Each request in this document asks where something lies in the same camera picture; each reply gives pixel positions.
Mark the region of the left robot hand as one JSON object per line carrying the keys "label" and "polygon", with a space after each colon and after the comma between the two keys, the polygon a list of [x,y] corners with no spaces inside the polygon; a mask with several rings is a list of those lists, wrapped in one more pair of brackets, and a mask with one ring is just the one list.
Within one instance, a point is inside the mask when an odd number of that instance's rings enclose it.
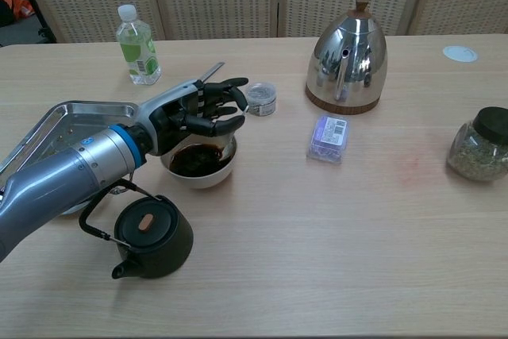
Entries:
{"label": "left robot hand", "polygon": [[248,102],[240,87],[247,83],[245,77],[219,83],[189,80],[141,103],[135,123],[152,141],[149,153],[162,156],[190,135],[235,133],[245,122]]}

